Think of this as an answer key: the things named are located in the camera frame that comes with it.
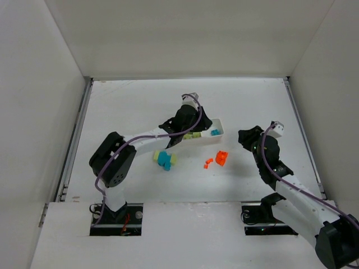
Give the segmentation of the blue lego brick pair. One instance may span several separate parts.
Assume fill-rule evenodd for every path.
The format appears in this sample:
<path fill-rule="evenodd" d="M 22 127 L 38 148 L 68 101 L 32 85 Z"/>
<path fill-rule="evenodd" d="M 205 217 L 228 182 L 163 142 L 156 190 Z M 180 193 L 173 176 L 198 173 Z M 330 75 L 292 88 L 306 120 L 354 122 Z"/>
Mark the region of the blue lego brick pair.
<path fill-rule="evenodd" d="M 211 134 L 211 136 L 218 136 L 218 135 L 221 135 L 221 132 L 218 129 L 212 129 L 210 134 Z"/>

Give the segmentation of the orange round lego piece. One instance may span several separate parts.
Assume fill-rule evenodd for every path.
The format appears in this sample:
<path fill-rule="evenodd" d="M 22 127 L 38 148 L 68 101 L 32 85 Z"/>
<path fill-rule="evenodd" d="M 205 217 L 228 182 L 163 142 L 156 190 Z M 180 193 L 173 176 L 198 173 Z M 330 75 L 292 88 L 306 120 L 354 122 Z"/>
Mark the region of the orange round lego piece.
<path fill-rule="evenodd" d="M 224 166 L 224 164 L 227 161 L 227 157 L 228 157 L 228 152 L 226 151 L 218 151 L 216 158 L 215 158 L 215 162 L 220 165 L 220 166 Z"/>

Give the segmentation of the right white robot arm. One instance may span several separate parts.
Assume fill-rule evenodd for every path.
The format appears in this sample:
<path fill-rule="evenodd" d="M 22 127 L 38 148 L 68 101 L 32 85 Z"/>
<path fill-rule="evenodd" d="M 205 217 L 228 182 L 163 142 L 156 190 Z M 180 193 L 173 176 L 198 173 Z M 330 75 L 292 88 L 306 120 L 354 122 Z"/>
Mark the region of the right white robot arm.
<path fill-rule="evenodd" d="M 354 268 L 358 261 L 358 220 L 315 196 L 280 160 L 278 138 L 284 126 L 272 122 L 238 132 L 238 142 L 253 154 L 260 178 L 273 193 L 256 206 L 242 206 L 246 225 L 283 223 L 302 236 L 326 268 Z"/>

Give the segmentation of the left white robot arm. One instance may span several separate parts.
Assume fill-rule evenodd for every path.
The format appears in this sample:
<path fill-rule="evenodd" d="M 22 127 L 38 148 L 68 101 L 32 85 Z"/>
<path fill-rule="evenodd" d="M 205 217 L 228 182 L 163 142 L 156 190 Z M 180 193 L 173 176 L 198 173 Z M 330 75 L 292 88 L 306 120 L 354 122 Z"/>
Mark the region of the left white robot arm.
<path fill-rule="evenodd" d="M 111 132 L 89 160 L 97 181 L 102 181 L 105 208 L 113 213 L 125 207 L 122 182 L 135 157 L 154 150 L 168 149 L 180 143 L 189 132 L 208 130 L 213 121 L 204 108 L 182 105 L 176 115 L 157 128 L 136 136 Z"/>

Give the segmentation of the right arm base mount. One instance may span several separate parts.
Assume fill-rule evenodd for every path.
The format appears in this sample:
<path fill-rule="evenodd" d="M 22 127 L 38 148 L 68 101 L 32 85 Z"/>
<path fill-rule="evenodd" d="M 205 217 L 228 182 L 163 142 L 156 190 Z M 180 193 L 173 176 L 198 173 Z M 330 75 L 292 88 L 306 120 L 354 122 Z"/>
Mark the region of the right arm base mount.
<path fill-rule="evenodd" d="M 284 197 L 277 193 L 272 193 L 262 198 L 260 203 L 244 203 L 241 206 L 241 220 L 244 224 L 245 235 L 297 236 L 297 232 L 273 216 L 272 206 L 281 200 L 284 200 Z"/>

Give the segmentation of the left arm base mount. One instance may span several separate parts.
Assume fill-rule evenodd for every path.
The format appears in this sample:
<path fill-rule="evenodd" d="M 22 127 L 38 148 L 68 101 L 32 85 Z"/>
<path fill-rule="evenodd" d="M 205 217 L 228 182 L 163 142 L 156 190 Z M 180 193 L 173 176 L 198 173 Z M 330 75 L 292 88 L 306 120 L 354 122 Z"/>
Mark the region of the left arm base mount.
<path fill-rule="evenodd" d="M 89 206 L 92 214 L 90 236 L 141 236 L 143 203 L 128 203 L 115 214 L 106 207 L 101 215 L 101 209 L 100 203 Z"/>

